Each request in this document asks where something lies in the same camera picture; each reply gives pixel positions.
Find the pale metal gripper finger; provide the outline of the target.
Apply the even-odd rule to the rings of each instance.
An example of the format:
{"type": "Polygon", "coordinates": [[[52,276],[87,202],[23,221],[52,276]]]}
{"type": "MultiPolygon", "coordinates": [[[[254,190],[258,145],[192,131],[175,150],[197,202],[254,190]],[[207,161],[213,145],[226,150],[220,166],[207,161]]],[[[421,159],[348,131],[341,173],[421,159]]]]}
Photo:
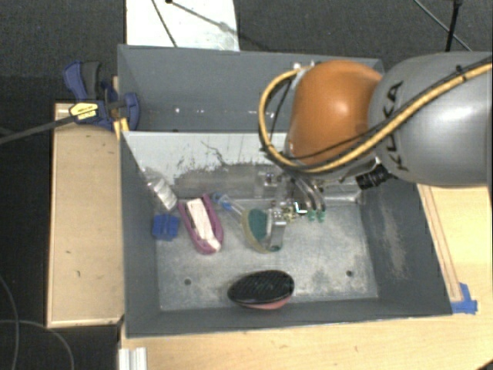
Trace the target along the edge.
{"type": "Polygon", "coordinates": [[[270,240],[269,251],[279,251],[283,246],[283,236],[287,227],[287,221],[283,217],[282,210],[270,210],[270,240]]]}

